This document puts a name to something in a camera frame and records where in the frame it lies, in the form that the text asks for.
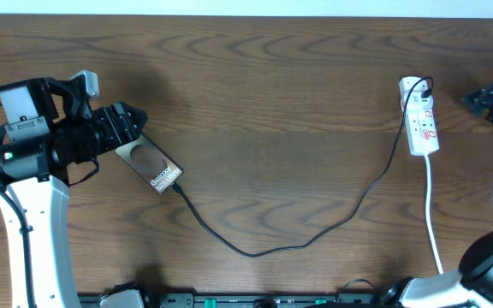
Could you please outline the Galaxy S25 Ultra smartphone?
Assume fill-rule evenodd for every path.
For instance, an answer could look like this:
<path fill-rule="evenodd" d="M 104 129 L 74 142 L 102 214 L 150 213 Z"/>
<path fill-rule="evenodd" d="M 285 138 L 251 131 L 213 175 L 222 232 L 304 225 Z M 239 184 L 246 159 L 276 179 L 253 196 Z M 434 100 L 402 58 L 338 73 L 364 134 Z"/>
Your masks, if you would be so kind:
<path fill-rule="evenodd" d="M 145 133 L 115 149 L 115 154 L 158 194 L 163 194 L 184 173 L 184 169 Z"/>

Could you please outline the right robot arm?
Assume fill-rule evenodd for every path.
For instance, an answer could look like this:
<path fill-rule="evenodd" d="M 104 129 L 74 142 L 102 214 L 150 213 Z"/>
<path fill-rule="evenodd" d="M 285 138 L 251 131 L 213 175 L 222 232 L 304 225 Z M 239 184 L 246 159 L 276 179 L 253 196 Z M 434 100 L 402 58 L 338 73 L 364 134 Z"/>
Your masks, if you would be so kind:
<path fill-rule="evenodd" d="M 475 241 L 459 267 L 445 272 L 438 255 L 431 224 L 431 164 L 429 155 L 438 150 L 437 134 L 424 126 L 431 119 L 430 89 L 426 82 L 406 77 L 399 83 L 401 110 L 405 116 L 410 151 L 425 159 L 427 188 L 425 222 L 438 274 L 429 278 L 407 277 L 380 295 L 378 303 L 395 307 L 493 307 L 493 231 Z"/>

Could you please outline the white power strip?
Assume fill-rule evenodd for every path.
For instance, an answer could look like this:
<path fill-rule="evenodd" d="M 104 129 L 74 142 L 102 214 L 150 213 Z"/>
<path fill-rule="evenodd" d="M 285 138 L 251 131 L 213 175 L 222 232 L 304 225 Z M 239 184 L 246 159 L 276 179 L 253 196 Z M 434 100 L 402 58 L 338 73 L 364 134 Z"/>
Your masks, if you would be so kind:
<path fill-rule="evenodd" d="M 429 156 L 439 150 L 432 109 L 434 99 L 431 79 L 407 76 L 402 78 L 398 85 L 410 154 L 418 157 Z"/>

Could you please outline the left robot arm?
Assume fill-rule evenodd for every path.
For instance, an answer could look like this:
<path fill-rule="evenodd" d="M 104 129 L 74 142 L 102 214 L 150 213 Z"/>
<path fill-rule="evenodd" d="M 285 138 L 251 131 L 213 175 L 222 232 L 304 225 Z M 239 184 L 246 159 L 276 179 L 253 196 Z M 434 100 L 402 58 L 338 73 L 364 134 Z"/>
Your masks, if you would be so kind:
<path fill-rule="evenodd" d="M 78 307 L 68 243 L 71 163 L 137 140 L 145 111 L 124 102 L 93 110 L 98 77 L 81 71 L 0 86 L 0 211 L 9 245 L 14 307 Z"/>

